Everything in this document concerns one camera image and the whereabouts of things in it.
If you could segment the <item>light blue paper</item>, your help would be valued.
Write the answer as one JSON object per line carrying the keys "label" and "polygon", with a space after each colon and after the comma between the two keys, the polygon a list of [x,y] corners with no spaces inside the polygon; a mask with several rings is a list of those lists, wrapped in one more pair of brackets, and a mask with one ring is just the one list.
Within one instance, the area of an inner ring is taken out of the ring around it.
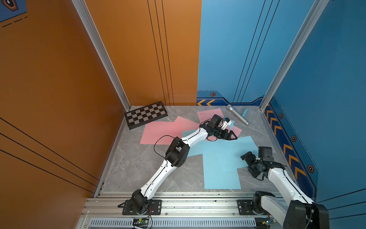
{"label": "light blue paper", "polygon": [[258,147],[250,136],[231,141],[219,139],[213,143],[213,149],[223,171],[247,167],[241,156],[248,152],[258,156]]}
{"label": "light blue paper", "polygon": [[217,141],[219,139],[217,139],[214,136],[211,136],[209,138],[207,138],[207,131],[205,130],[205,122],[203,122],[199,128],[194,131],[192,134],[183,137],[181,139],[182,143],[186,144],[189,146],[189,148],[192,148],[193,146],[197,145],[198,143],[207,140],[207,141]]}
{"label": "light blue paper", "polygon": [[238,159],[227,141],[204,141],[203,166],[205,189],[241,189],[237,170]]}

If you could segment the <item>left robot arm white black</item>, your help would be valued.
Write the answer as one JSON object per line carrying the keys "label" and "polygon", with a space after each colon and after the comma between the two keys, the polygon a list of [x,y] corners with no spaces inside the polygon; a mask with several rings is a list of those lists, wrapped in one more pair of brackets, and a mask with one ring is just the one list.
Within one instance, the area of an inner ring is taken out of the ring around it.
{"label": "left robot arm white black", "polygon": [[185,163],[190,148],[211,136],[228,141],[237,140],[237,135],[227,129],[231,123],[229,118],[222,118],[215,114],[211,119],[202,122],[192,134],[183,138],[174,137],[163,156],[164,160],[159,169],[144,186],[134,191],[131,199],[125,203],[125,206],[130,205],[128,210],[138,215],[157,213],[157,205],[152,203],[152,198],[167,177]]}

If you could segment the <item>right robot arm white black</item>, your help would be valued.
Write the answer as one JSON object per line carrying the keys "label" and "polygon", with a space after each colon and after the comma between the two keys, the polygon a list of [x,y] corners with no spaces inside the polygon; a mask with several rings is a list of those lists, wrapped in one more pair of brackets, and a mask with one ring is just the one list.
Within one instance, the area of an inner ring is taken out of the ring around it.
{"label": "right robot arm white black", "polygon": [[275,194],[256,191],[252,201],[238,202],[240,213],[250,210],[256,215],[267,215],[275,219],[284,229],[329,229],[329,212],[324,205],[315,203],[290,178],[286,167],[275,162],[272,148],[259,147],[258,156],[252,152],[240,156],[248,165],[252,177],[268,178],[280,192],[286,206]]}

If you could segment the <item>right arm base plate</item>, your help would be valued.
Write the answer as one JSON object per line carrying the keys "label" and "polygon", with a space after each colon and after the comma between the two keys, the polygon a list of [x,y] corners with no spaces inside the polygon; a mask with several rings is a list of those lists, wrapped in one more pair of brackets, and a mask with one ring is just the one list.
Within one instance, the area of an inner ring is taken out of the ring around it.
{"label": "right arm base plate", "polygon": [[240,199],[237,201],[237,206],[239,215],[242,216],[266,217],[268,214],[272,215],[276,210],[279,210],[278,207],[268,204],[263,207],[261,200]]}

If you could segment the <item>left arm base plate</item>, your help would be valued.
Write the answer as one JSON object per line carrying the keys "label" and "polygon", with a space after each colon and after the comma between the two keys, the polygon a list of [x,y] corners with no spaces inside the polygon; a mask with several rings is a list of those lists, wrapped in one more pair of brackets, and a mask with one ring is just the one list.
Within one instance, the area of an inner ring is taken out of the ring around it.
{"label": "left arm base plate", "polygon": [[138,210],[132,200],[127,200],[123,207],[122,214],[123,215],[143,215],[143,216],[155,216],[160,215],[162,210],[162,201],[160,199],[152,199],[145,204],[141,210]]}

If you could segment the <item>pink paper small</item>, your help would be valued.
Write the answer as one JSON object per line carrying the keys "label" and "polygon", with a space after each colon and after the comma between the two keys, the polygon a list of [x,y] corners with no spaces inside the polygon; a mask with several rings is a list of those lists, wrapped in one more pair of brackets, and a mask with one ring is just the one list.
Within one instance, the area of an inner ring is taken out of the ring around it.
{"label": "pink paper small", "polygon": [[[172,137],[179,137],[181,138],[183,135],[182,133],[184,131],[188,131],[188,130],[197,130],[199,128],[199,126],[202,124],[203,122],[201,122],[200,124],[196,123],[196,122],[193,122],[193,121],[190,121],[188,119],[185,119],[185,118],[182,118],[182,117],[177,117],[177,119],[174,121],[174,133],[171,134]],[[227,126],[226,129],[228,130],[228,132],[230,133],[230,131],[233,131],[233,133],[236,135],[236,136],[239,136],[242,132],[242,129],[238,128],[238,127],[235,127],[235,126]]]}

